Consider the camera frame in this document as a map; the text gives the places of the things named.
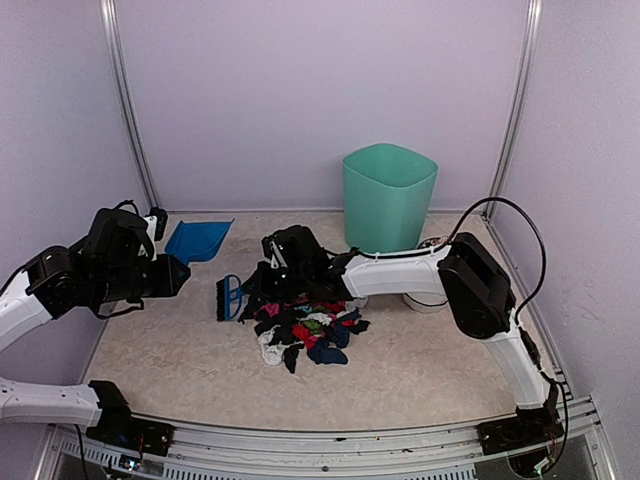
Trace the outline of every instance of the lavender wall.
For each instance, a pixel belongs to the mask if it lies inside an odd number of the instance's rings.
[[[99,3],[5,1],[0,13],[0,278],[86,234],[102,206],[140,199]],[[101,332],[83,310],[0,354],[0,376],[74,383]],[[43,429],[0,426],[0,476],[33,475]]]
[[[622,478],[640,470],[640,4],[545,2],[505,195],[538,222],[549,274],[537,305],[578,395],[593,394]],[[537,247],[496,225],[530,285]]]
[[[526,0],[118,2],[163,205],[341,208],[341,159],[391,142],[440,164],[432,208],[485,195]]]

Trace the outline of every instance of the blue cloth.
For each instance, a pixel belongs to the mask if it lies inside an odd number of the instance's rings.
[[[345,348],[349,345],[349,336],[351,332],[347,329],[347,327],[342,326],[339,323],[336,323],[333,327],[333,338],[332,342],[336,344],[338,348]]]
[[[349,361],[347,356],[337,348],[329,348],[329,342],[324,338],[319,339],[315,346],[307,351],[307,355],[316,365],[330,365],[334,363],[346,365]]]

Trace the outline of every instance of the green waste bin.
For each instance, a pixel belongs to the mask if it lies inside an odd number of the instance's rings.
[[[415,248],[438,164],[406,148],[380,143],[345,157],[343,174],[347,243],[370,253]]]

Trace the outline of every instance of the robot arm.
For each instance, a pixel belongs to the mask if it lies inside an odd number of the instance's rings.
[[[458,234],[446,245],[441,239],[427,243],[427,248],[410,252],[370,255],[352,249],[329,258],[311,231],[296,225],[263,240],[270,262],[258,265],[243,291],[277,301],[303,293],[324,301],[402,293],[410,307],[425,313],[448,302],[460,331],[481,342],[495,359],[517,406],[516,423],[496,427],[488,422],[480,427],[481,438],[499,438],[496,448],[509,449],[545,441],[550,431],[562,435],[557,386],[542,377],[540,353],[515,318],[507,273],[470,233]]]
[[[111,315],[117,316],[142,309],[143,297],[176,295],[190,270],[156,253],[166,221],[166,212],[157,208],[146,217],[104,208],[89,234],[72,247],[50,247],[19,268],[0,291],[0,351],[74,307],[110,318],[100,313],[103,305],[134,305]],[[115,426],[126,431],[129,417],[126,401],[111,382],[54,386],[0,378],[0,423],[72,423],[89,427],[89,436],[104,438]]]

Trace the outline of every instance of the black brush bristles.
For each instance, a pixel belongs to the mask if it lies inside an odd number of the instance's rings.
[[[227,320],[227,295],[225,279],[216,282],[216,320],[224,322]]]

